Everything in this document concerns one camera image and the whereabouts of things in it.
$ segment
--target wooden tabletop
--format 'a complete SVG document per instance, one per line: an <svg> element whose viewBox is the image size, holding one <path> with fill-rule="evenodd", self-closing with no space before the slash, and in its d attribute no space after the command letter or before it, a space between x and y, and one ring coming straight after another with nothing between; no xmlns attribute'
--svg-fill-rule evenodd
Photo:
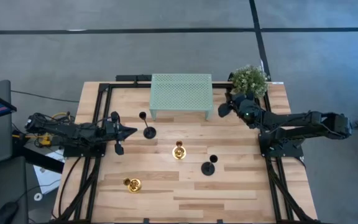
<svg viewBox="0 0 358 224"><path fill-rule="evenodd" d="M84 84L77 123L92 121L98 86L98 82ZM165 223L216 223L217 219L225 223L275 222L266 164L257 141L259 130L249 129L234 113L225 118L218 116L218 106L225 102L224 92L213 90L214 114L209 121L205 121L203 112L159 111L153 122L149 88L113 89L109 111L117 111L121 123L138 128L138 132L123 143L123 156L114 152L115 142L108 144L101 162L92 222L139 223L143 218ZM284 85L269 83L268 92L274 113L290 113ZM141 111L147 113L149 126L157 130L154 139L143 137L145 124L139 118ZM180 161L172 156L177 140L183 141L187 151ZM218 157L216 171L205 176L201 165L213 154ZM62 180L75 160L67 159ZM78 191L83 161L76 165L68 180L62 210ZM283 165L290 193L306 214L317 218L305 168L293 158L283 158ZM122 183L126 177L140 179L142 190L130 193ZM53 210L55 215L62 185L63 181ZM82 217L88 203L87 196L85 199ZM279 199L285 218L281 194Z"/></svg>

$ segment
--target green plant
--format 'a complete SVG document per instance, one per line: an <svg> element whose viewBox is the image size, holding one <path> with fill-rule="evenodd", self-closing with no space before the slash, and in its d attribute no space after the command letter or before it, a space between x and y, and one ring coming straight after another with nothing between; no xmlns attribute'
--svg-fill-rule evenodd
<svg viewBox="0 0 358 224"><path fill-rule="evenodd" d="M265 95L267 90L267 76L262 67L246 65L234 71L231 81L236 93L254 94L255 98Z"/></svg>

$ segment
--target brass candlestick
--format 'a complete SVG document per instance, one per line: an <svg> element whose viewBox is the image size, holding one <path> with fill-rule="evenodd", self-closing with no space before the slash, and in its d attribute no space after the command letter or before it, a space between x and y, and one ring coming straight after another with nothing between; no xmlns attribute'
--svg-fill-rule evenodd
<svg viewBox="0 0 358 224"><path fill-rule="evenodd" d="M142 182L139 179L125 178L124 185L128 186L130 193L137 193L142 188Z"/></svg>
<svg viewBox="0 0 358 224"><path fill-rule="evenodd" d="M172 155L175 159L183 159L186 157L186 149L183 147L182 141L177 141L177 146L173 148Z"/></svg>

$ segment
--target white paper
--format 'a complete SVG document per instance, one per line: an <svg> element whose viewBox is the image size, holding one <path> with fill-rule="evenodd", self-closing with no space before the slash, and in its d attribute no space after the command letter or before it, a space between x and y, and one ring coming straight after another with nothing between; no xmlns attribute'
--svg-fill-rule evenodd
<svg viewBox="0 0 358 224"><path fill-rule="evenodd" d="M63 155L63 150L57 150L56 153L51 152L46 154L46 156L51 157L53 159L59 160L60 162L65 162L64 157L59 155L59 154ZM39 185L49 185L51 184L53 181L56 180L60 180L61 178L61 174L44 169L42 167L39 166L35 166L34 165L34 170L35 170L35 174L37 175L37 179L38 179L38 183ZM55 183L53 183L51 186L44 186L41 187L41 192L42 194L47 194L49 192L51 192L53 189L58 188L60 185L60 181L57 181Z"/></svg>

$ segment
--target black mouse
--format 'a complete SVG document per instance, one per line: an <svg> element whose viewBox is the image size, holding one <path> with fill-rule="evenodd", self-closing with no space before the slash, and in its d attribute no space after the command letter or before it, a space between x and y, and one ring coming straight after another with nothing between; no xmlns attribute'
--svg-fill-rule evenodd
<svg viewBox="0 0 358 224"><path fill-rule="evenodd" d="M16 202L8 202L0 208L0 224L10 224L19 205Z"/></svg>

